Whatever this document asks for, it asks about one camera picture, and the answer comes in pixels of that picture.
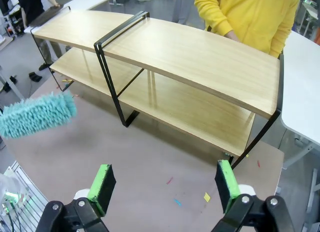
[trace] person in yellow hoodie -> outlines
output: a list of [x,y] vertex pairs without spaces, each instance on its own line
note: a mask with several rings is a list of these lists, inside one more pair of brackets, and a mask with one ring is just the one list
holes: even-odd
[[194,0],[210,32],[278,57],[299,0]]

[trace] turquoise cleaning brush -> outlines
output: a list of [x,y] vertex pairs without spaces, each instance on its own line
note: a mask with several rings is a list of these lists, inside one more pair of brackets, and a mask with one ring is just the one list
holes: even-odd
[[4,107],[0,116],[0,134],[4,138],[19,138],[41,130],[57,127],[77,114],[70,93],[27,99]]

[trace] debris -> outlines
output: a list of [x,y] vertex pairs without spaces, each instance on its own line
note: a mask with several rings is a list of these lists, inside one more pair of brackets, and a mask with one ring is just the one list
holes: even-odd
[[181,206],[181,203],[180,203],[177,199],[174,199],[174,201],[175,201],[179,206]]
[[173,180],[173,177],[171,177],[170,180],[166,184],[167,185],[170,184],[172,180]]
[[204,194],[204,199],[206,200],[207,203],[210,201],[210,195],[207,194],[207,192]]

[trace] wooden shelf board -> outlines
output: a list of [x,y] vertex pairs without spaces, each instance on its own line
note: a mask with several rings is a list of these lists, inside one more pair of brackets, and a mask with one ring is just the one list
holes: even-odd
[[214,95],[146,70],[119,100],[237,157],[245,150],[255,117]]
[[[141,70],[139,67],[113,58],[106,58],[106,60],[117,94]],[[52,64],[50,68],[55,72],[111,96],[95,53],[78,48],[71,48]]]
[[[131,15],[78,11],[45,24],[35,36],[94,52],[93,44]],[[199,29],[147,19],[104,53],[152,70],[270,118],[276,110],[279,60]]]

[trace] pants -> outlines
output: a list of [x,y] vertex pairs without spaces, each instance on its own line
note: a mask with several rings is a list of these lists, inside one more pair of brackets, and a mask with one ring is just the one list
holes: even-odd
[[[41,53],[44,57],[44,61],[45,63],[47,64],[52,64],[53,61],[52,61],[52,58],[51,58],[51,54],[50,54],[50,49],[49,49],[49,46],[47,44],[47,42],[43,39],[39,39],[39,38],[35,38],[35,42],[36,44],[38,45],[38,47],[40,48],[41,50]],[[55,43],[55,42],[50,42],[51,43],[51,46],[54,50],[54,53],[55,55],[60,58],[62,56],[62,51],[61,51],[61,48],[59,46],[58,43]]]
[[185,25],[193,4],[194,0],[174,0],[172,21]]
[[320,45],[320,28],[318,28],[318,30],[316,31],[316,36],[315,36],[315,43],[317,43],[318,45]]

